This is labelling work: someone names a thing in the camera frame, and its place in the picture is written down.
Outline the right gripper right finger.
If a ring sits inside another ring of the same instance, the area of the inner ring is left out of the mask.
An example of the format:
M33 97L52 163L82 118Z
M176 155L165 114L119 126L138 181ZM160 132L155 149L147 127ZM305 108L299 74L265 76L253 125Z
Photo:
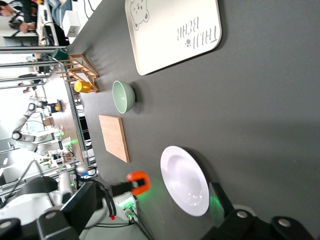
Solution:
M246 210L236 210L219 183L211 182L209 185L223 209L223 218L201 240L263 240L257 232L255 217Z

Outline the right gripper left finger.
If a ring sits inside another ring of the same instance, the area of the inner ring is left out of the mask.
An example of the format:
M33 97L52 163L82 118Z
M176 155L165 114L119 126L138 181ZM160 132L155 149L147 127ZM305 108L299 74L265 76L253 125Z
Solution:
M61 209L48 210L36 220L40 240L79 240L97 209L96 186L85 183Z

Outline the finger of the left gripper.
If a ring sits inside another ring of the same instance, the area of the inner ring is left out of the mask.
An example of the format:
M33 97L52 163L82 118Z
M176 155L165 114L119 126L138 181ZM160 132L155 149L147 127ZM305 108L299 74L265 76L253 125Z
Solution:
M120 182L109 187L109 195L111 197L117 197L126 192L137 190L139 187L143 187L144 185L145 180L143 178L140 178L138 180Z

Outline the orange fruit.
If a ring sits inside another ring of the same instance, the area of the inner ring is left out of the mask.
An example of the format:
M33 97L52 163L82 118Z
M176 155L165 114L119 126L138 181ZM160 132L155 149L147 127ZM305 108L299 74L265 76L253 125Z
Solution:
M149 176L147 175L147 173L142 170L137 170L137 171L129 173L126 176L126 180L129 182L138 182L140 180L144 181L143 184L139 183L138 187L134 187L130 191L134 196L141 195L141 194L147 192L151 188L151 180L150 180Z

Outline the white round plate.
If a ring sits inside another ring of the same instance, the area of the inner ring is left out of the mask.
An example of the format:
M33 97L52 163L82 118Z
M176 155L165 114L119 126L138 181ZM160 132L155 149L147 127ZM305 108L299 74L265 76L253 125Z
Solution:
M189 152L178 146L168 146L161 154L160 170L167 191L180 209L194 217L207 212L208 183Z

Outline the grey metal knob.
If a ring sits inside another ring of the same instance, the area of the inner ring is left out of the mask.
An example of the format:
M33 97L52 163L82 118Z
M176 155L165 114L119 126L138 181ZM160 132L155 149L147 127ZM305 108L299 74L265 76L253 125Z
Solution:
M75 166L75 171L78 175L83 175L89 171L89 166L84 163L80 163Z

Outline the wooden cutting board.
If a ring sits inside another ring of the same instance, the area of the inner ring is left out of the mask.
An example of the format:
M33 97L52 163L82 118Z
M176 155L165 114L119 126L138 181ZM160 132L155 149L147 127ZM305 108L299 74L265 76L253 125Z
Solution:
M123 162L129 163L130 157L122 118L104 114L98 117L106 151Z

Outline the pale green bowl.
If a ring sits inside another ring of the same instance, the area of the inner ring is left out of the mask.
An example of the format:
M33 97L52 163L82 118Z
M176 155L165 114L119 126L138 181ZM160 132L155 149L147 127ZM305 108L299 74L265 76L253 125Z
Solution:
M136 102L136 94L130 84L116 80L112 85L112 97L119 113L125 114L130 111Z

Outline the yellow cup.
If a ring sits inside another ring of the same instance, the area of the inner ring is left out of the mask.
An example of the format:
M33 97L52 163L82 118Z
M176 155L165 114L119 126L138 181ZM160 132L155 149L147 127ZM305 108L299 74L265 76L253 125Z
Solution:
M77 80L73 86L77 93L89 93L92 90L92 85L88 81Z

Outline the wooden peg dish rack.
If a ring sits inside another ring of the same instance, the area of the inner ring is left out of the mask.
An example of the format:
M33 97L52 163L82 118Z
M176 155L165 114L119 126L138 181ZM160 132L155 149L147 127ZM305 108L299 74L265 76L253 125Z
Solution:
M61 70L58 71L57 74L67 84L69 84L73 88L73 90L76 81L86 81L90 82L92 87L92 90L89 93L99 92L99 89L96 86L96 79L99 77L99 74L84 55L71 54L69 55L68 60L58 60L57 62L60 64L61 68Z

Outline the green box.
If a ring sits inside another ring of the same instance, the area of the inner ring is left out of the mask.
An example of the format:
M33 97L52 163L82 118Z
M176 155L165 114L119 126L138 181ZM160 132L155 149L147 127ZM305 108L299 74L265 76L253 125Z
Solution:
M55 49L51 57L57 61L64 61L69 59L69 54L65 49Z

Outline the cream bear print tray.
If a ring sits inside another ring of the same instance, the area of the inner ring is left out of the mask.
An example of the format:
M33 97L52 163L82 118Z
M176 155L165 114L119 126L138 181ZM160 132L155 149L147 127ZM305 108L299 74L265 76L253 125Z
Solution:
M125 0L137 72L147 75L215 49L218 0Z

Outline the white cardboard box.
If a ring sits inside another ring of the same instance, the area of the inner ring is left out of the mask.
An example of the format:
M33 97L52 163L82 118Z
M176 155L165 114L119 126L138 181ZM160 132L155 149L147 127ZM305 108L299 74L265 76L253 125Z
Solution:
M67 10L62 20L62 28L66 37L77 37L81 23L77 11Z

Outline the person in striped shirt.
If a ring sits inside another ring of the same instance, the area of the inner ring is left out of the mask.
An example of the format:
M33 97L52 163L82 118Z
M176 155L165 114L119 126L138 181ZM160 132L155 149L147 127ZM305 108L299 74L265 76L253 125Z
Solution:
M37 28L38 5L32 0L0 0L0 16L11 17L11 24L19 22L20 32L27 33Z

